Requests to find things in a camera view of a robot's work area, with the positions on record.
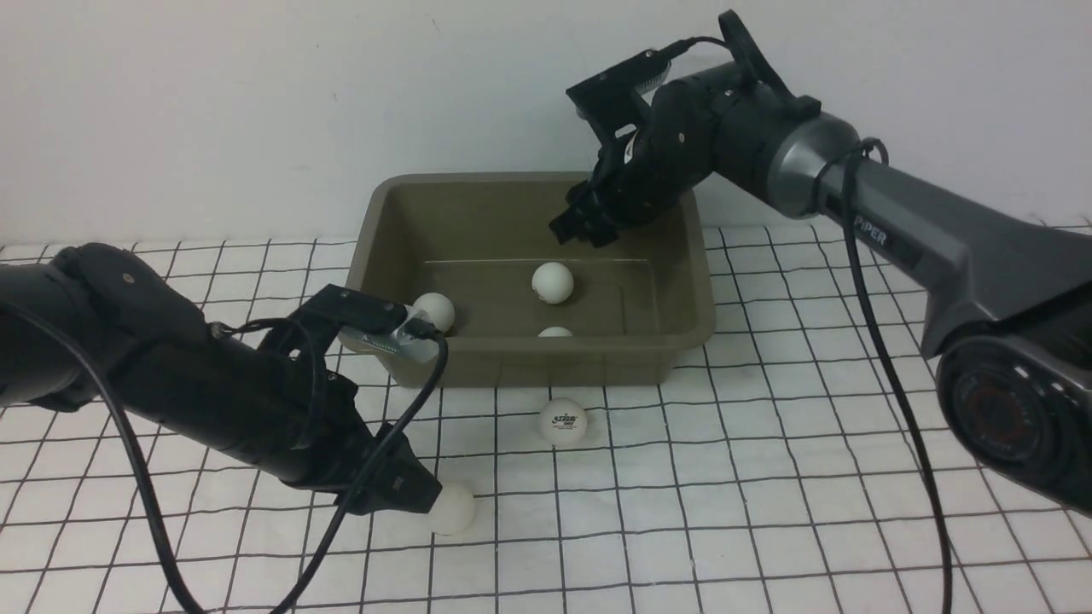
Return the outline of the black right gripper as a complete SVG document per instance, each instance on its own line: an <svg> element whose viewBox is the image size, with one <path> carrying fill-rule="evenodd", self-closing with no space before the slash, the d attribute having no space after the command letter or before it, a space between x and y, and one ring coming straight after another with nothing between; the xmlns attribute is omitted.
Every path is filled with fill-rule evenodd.
<svg viewBox="0 0 1092 614"><path fill-rule="evenodd" d="M549 223L557 241L612 245L618 232L646 225L705 179L719 123L712 101L695 81L658 87L643 127L625 145L602 147L590 184L566 192L566 209Z"/></svg>

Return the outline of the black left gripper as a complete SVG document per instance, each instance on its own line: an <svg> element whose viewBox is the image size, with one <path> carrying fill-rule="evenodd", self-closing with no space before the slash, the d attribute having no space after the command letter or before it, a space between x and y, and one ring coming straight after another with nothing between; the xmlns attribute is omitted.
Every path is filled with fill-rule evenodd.
<svg viewBox="0 0 1092 614"><path fill-rule="evenodd" d="M442 485L408 442L387 452L363 489L351 496L365 462L393 429L391 422L377 429L365 423L357 392L355 382L330 370L313 388L311 369L293 365L285 391L273 395L257 420L265 432L256 436L248 463L293 489L333 495L351 513L430 512Z"/></svg>

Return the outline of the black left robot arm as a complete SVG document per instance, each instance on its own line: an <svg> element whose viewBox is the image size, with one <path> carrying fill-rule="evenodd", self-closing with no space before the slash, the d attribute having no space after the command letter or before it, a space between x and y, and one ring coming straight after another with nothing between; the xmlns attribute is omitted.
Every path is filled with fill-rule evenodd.
<svg viewBox="0 0 1092 614"><path fill-rule="evenodd" d="M328 284L258 347L176 292L136 255L102 243L63 249L46 264L3 265L3 300L85 350L126 411L201 442L293 489L323 492L351 513L428 513L442 486L397 435L363 493L351 483L391 425L371 432L357 385L314 361L340 330L392 333L402 304Z"/></svg>

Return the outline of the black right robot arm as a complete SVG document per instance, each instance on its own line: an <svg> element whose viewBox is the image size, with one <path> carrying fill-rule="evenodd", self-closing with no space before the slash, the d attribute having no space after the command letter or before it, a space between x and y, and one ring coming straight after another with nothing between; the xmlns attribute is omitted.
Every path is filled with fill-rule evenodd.
<svg viewBox="0 0 1092 614"><path fill-rule="evenodd" d="M784 217L824 215L926 292L921 353L984 467L1089 513L1089 236L1010 217L867 160L851 125L768 67L729 62L648 86L615 66L567 92L600 140L566 197L559 243L601 247L717 174Z"/></svg>

